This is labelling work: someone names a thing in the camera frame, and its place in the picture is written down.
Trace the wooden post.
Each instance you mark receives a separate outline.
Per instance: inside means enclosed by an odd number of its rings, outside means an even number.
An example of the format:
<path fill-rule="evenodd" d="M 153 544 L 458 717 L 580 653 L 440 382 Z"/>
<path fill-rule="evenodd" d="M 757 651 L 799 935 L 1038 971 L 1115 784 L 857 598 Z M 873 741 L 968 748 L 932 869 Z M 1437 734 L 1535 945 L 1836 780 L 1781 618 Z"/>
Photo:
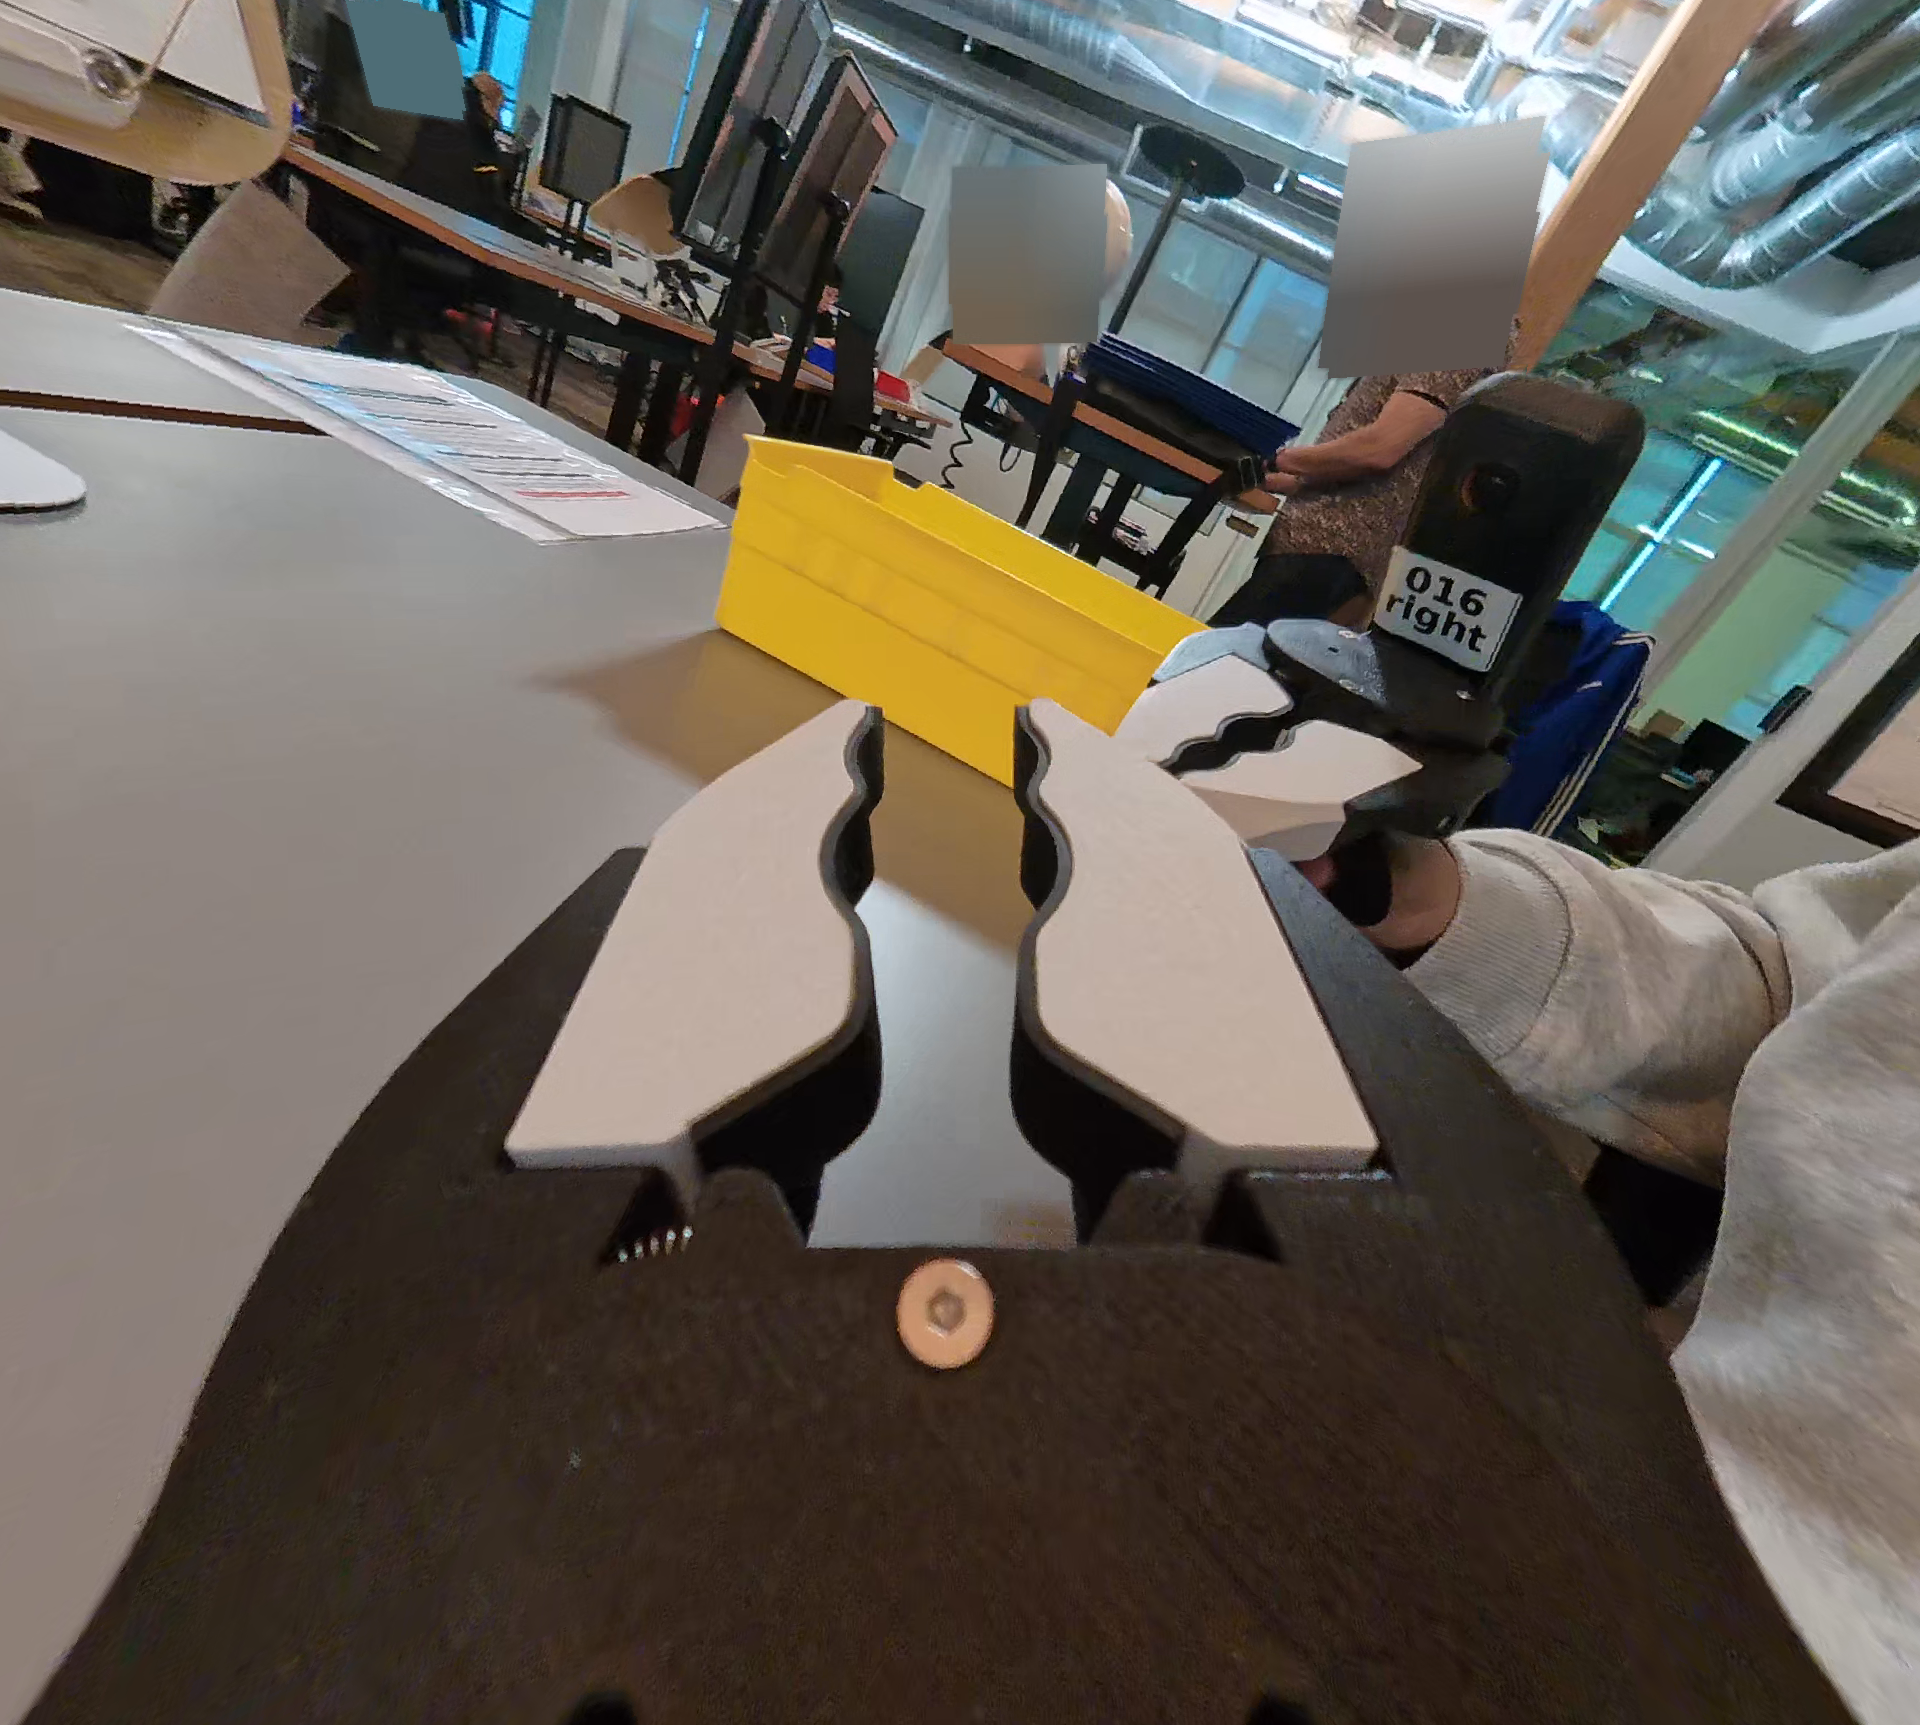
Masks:
<path fill-rule="evenodd" d="M 1540 362 L 1730 67 L 1781 2 L 1680 2 L 1535 238 L 1512 351 L 1518 365 Z"/>

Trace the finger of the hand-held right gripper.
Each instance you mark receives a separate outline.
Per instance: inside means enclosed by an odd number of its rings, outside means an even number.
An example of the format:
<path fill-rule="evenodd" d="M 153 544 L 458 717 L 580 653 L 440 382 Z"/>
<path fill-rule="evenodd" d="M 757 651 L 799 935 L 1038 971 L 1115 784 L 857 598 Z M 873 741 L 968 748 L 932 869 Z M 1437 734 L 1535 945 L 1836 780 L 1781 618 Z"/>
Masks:
<path fill-rule="evenodd" d="M 1352 806 L 1420 771 L 1420 761 L 1384 740 L 1311 721 L 1283 733 L 1273 752 L 1243 752 L 1211 771 L 1182 772 L 1243 843 L 1284 860 L 1315 860 L 1334 848 Z"/>
<path fill-rule="evenodd" d="M 1265 666 L 1225 651 L 1149 681 L 1122 717 L 1122 747 L 1168 772 L 1214 771 L 1271 752 L 1294 710 Z"/>

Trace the black computer monitor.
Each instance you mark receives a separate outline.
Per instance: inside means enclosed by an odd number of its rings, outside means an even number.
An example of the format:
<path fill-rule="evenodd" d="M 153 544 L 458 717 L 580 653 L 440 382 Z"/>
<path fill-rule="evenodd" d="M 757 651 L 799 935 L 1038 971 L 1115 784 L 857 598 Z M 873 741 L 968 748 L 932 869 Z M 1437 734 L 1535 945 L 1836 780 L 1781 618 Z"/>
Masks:
<path fill-rule="evenodd" d="M 671 179 L 671 220 L 708 264 L 742 249 L 757 177 L 779 174 L 832 55 L 824 0 L 739 0 Z"/>
<path fill-rule="evenodd" d="M 757 278 L 771 294 L 799 309 L 818 300 L 821 260 L 844 242 L 895 143 L 898 127 L 861 61 L 851 52 L 835 55 L 759 249 Z"/>

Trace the blue jacket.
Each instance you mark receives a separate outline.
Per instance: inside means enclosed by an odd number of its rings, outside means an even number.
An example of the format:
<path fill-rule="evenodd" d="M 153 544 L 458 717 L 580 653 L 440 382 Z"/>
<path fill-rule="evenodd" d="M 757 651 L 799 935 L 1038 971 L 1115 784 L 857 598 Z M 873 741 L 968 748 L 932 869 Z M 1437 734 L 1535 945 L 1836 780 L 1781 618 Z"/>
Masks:
<path fill-rule="evenodd" d="M 1506 702 L 1501 784 L 1472 824 L 1555 833 L 1628 723 L 1655 643 L 1590 602 L 1558 602 Z"/>

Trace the long wooden-edged desk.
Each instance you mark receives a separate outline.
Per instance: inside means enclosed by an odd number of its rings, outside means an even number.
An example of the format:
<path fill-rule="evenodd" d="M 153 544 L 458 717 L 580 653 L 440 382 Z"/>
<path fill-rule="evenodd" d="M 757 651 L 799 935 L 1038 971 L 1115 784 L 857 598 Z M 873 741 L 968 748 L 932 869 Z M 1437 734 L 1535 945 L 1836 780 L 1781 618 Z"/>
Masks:
<path fill-rule="evenodd" d="M 644 465 L 663 465 L 671 441 L 669 421 L 683 382 L 691 380 L 703 388 L 723 382 L 723 367 L 708 362 L 713 330 L 703 320 L 687 320 L 648 303 L 605 264 L 584 264 L 533 243 L 395 183 L 360 174 L 300 140 L 290 143 L 279 161 L 338 198 L 356 201 L 382 217 L 380 264 L 389 264 L 399 234 L 432 242 L 496 279 L 512 278 L 517 291 L 509 294 L 509 316 L 537 335 L 580 336 L 649 361 L 655 374 L 644 374 L 635 365 L 622 367 L 605 432 L 612 445 L 638 456 Z"/>

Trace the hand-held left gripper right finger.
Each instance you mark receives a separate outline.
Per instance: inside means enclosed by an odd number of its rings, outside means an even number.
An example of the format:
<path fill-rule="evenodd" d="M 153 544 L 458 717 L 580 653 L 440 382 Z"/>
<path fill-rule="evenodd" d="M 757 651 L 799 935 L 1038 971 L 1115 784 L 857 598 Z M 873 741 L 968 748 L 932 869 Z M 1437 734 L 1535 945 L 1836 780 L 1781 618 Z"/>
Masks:
<path fill-rule="evenodd" d="M 1362 1170 L 1379 1138 L 1234 828 L 1051 698 L 1021 799 L 1052 884 L 1021 942 L 1036 1055 L 1181 1178 Z"/>

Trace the silver ventilation pipes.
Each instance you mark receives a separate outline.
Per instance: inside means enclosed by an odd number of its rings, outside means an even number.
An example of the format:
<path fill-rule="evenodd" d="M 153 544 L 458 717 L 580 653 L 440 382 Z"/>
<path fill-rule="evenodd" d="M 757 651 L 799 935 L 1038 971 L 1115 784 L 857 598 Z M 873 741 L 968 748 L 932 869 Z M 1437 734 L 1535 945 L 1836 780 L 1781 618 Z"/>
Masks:
<path fill-rule="evenodd" d="M 1915 0 L 1787 0 L 1621 239 L 1713 291 L 1777 281 L 1915 201 Z"/>

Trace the person's right forearm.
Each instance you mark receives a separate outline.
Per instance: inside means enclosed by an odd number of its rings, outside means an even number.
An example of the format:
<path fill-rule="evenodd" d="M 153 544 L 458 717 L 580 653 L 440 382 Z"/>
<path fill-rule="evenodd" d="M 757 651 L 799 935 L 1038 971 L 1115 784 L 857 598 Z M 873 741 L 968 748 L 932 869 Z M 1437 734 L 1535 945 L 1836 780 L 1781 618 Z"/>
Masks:
<path fill-rule="evenodd" d="M 1719 1184 L 1791 1160 L 1915 1201 L 1918 848 L 1744 893 L 1494 830 L 1410 964 L 1531 1109 Z"/>

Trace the small black monitor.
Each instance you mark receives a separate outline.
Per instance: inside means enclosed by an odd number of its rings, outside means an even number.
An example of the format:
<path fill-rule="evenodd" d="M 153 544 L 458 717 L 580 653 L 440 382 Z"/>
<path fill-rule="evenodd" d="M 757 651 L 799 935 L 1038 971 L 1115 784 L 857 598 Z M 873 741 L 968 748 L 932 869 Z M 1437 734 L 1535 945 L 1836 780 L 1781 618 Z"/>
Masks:
<path fill-rule="evenodd" d="M 591 206 L 623 177 L 630 123 L 574 95 L 558 95 L 541 144 L 541 187 Z"/>

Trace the black round lamp stand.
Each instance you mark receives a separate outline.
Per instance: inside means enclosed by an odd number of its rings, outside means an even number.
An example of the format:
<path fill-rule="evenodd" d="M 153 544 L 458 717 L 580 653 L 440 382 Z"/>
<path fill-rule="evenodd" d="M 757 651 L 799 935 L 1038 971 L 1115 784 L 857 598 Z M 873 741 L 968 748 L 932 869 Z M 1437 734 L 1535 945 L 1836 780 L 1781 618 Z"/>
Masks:
<path fill-rule="evenodd" d="M 1166 177 L 1166 198 L 1116 299 L 1110 335 L 1123 332 L 1181 206 L 1189 198 L 1234 201 L 1247 187 L 1247 175 L 1231 153 L 1174 123 L 1139 127 L 1139 161 Z"/>

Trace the grey chair back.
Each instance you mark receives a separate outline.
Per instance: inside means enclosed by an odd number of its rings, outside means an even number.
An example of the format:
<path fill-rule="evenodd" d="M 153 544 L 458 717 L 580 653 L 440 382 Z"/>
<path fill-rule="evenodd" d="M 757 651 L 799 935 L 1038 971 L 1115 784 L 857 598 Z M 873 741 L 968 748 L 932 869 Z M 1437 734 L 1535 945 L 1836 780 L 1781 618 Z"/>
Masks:
<path fill-rule="evenodd" d="M 345 279 L 348 266 L 273 190 L 242 179 L 188 242 L 147 313 L 292 343 Z"/>

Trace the laminated paper sheet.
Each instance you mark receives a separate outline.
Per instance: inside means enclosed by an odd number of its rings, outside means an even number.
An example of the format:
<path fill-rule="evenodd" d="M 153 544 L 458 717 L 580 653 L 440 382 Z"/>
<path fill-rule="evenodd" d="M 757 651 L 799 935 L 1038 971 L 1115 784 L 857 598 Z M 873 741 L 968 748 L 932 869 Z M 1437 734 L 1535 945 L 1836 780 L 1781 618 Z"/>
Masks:
<path fill-rule="evenodd" d="M 684 538 L 723 529 L 691 499 L 638 482 L 458 376 L 160 320 L 134 330 L 278 414 L 533 542 Z"/>

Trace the yellow plastic bin with divider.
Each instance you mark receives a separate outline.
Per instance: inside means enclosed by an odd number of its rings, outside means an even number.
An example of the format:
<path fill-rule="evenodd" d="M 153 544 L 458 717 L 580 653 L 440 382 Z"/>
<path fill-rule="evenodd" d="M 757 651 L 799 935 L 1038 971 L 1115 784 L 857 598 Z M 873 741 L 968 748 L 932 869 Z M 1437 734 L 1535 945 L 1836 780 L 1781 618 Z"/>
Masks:
<path fill-rule="evenodd" d="M 893 465 L 750 438 L 720 630 L 1009 786 L 1017 710 L 1115 733 L 1201 625 Z"/>

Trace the white monitor base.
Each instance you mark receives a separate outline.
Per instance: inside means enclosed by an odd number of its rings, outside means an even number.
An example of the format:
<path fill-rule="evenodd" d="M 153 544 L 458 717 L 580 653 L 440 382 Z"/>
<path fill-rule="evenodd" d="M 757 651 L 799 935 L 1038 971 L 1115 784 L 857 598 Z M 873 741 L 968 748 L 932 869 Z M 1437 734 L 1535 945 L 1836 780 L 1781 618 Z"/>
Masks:
<path fill-rule="evenodd" d="M 3 514 L 64 514 L 83 508 L 88 485 L 80 473 L 3 429 L 0 435 Z"/>

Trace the stack of blue trays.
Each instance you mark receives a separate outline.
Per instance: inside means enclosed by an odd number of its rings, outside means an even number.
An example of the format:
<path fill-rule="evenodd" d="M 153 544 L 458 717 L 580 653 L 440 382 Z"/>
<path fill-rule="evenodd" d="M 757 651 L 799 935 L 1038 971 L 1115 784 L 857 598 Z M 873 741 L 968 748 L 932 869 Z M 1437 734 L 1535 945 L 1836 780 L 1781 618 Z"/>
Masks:
<path fill-rule="evenodd" d="M 1189 434 L 1208 432 L 1259 460 L 1271 460 L 1298 438 L 1298 426 L 1289 420 L 1116 335 L 1099 335 L 1079 356 L 1079 367 L 1087 390 L 1118 394 L 1122 400 L 1152 407 L 1168 425 L 1182 425 Z"/>

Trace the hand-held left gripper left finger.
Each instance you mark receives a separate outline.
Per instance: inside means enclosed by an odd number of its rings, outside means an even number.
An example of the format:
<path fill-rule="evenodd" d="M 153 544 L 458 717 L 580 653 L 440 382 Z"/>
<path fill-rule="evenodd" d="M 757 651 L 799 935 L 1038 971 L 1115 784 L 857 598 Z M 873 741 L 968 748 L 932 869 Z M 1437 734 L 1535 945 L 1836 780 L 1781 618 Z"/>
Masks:
<path fill-rule="evenodd" d="M 757 1169 L 814 1201 L 876 1112 L 855 902 L 883 717 L 841 698 L 655 833 L 507 1132 L 518 1169 L 655 1169 L 680 1200 Z"/>

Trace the grey desk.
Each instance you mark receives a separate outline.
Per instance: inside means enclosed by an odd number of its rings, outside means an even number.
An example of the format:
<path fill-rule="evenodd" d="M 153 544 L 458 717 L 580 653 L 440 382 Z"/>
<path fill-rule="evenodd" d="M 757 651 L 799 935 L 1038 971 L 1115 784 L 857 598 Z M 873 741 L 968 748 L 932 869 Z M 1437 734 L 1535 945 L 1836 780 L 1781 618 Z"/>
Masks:
<path fill-rule="evenodd" d="M 821 688 L 708 630 L 718 529 L 535 544 L 326 435 L 11 412 L 93 497 L 4 523 L 4 1721 L 252 1718 L 153 1619 L 79 1699 L 108 1589 L 234 1307 L 376 1092 L 503 1086 L 419 1234 L 366 1197 L 296 1264 L 350 1280 L 320 1377 L 356 1451 L 232 1523 L 242 1598 L 343 1538 L 294 1721 L 1247 1721 L 1267 1639 L 1149 1512 L 924 1423 L 895 1245 L 1046 1245 L 1065 1184 L 1008 1106 L 1020 816 L 891 733 L 861 900 L 883 1094 L 830 1169 L 800 1316 L 695 1319 L 691 1255 L 617 1268 L 632 1188 L 501 1134 L 629 868 Z"/>

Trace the person's right hand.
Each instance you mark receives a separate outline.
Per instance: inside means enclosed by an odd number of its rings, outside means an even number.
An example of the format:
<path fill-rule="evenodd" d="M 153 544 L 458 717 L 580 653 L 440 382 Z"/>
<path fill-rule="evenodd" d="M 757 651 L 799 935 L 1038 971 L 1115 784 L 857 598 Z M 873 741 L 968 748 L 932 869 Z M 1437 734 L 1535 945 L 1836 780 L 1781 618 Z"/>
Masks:
<path fill-rule="evenodd" d="M 1294 869 L 1401 966 L 1446 933 L 1459 905 L 1459 863 L 1446 841 L 1373 832 Z"/>

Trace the person's grey sweatshirt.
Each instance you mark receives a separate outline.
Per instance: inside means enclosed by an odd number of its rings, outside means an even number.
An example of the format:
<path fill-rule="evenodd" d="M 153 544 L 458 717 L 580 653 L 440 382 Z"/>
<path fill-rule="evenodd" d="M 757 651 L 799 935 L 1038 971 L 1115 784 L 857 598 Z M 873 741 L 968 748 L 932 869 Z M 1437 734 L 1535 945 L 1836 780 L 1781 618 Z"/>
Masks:
<path fill-rule="evenodd" d="M 1915 843 L 1721 902 L 1739 1010 L 1715 1250 L 1675 1375 L 1739 1534 L 1858 1721 L 1918 1715 Z"/>

